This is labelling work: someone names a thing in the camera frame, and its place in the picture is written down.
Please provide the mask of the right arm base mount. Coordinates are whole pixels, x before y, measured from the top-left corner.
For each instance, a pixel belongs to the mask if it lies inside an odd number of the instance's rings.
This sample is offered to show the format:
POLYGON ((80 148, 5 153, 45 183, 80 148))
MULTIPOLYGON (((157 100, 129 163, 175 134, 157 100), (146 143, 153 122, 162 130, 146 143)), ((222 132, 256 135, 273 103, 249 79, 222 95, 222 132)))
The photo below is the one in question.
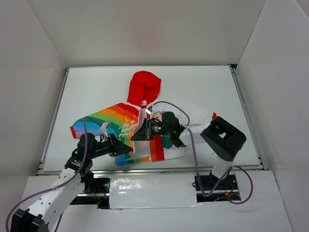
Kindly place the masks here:
POLYGON ((197 181, 197 176, 195 176, 195 181, 192 183, 193 188, 196 190, 197 202, 223 202, 228 201, 228 196, 231 201, 240 201, 240 194, 238 189, 238 184, 235 174, 229 174, 213 191, 212 195, 205 197, 200 189, 197 181))

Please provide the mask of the rainbow hooded zip jacket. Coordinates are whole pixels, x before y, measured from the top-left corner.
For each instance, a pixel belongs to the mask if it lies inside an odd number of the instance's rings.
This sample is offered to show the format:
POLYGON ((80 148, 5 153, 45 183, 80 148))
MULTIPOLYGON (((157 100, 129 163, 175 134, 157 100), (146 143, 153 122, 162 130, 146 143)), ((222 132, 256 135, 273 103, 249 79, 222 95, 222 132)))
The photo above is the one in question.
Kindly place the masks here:
POLYGON ((110 126, 106 132, 114 134, 119 141, 134 148, 133 152, 122 154, 115 158, 115 164, 125 166, 147 161, 165 161, 185 157, 183 148, 174 146, 168 135, 156 135, 150 141, 131 141, 131 137, 142 125, 146 107, 153 103, 160 92, 161 79, 151 72, 138 71, 130 81, 128 98, 74 122, 70 127, 73 138, 80 138, 85 132, 95 136, 102 134, 101 125, 106 121, 110 126))

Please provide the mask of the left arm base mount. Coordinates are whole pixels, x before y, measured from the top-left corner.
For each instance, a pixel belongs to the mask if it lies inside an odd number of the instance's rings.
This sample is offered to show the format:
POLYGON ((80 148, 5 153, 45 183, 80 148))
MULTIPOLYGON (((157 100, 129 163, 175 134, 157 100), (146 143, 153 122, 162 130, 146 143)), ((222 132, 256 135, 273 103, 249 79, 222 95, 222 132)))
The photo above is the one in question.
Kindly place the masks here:
POLYGON ((98 209, 109 209, 110 180, 110 178, 94 178, 93 183, 78 194, 70 205, 92 205, 98 209))

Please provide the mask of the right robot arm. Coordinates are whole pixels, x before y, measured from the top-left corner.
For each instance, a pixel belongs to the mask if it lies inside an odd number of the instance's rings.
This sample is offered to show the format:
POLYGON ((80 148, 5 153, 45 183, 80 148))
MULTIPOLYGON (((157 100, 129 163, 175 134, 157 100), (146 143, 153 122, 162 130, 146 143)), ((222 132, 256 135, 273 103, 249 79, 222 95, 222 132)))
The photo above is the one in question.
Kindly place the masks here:
POLYGON ((209 124, 189 128, 181 125, 173 112, 165 112, 160 121, 144 119, 131 140, 150 141, 157 135, 167 136, 177 148, 207 143, 217 155, 210 174, 210 184, 215 189, 226 185, 228 169, 232 167, 236 154, 246 142, 244 133, 220 116, 216 116, 209 124))

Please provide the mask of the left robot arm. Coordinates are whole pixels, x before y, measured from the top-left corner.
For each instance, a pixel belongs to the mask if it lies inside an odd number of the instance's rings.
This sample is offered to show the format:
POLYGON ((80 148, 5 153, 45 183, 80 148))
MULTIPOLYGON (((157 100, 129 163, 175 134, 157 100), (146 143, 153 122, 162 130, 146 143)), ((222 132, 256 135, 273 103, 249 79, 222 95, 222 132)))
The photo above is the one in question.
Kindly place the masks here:
POLYGON ((90 170, 93 159, 104 155, 116 157, 132 151, 132 147, 119 141, 114 134, 99 142, 93 134, 84 133, 53 185, 23 199, 22 203, 38 197, 27 209, 21 209, 21 203, 12 208, 6 219, 6 231, 49 232, 60 222, 78 194, 94 189, 94 174, 90 170))

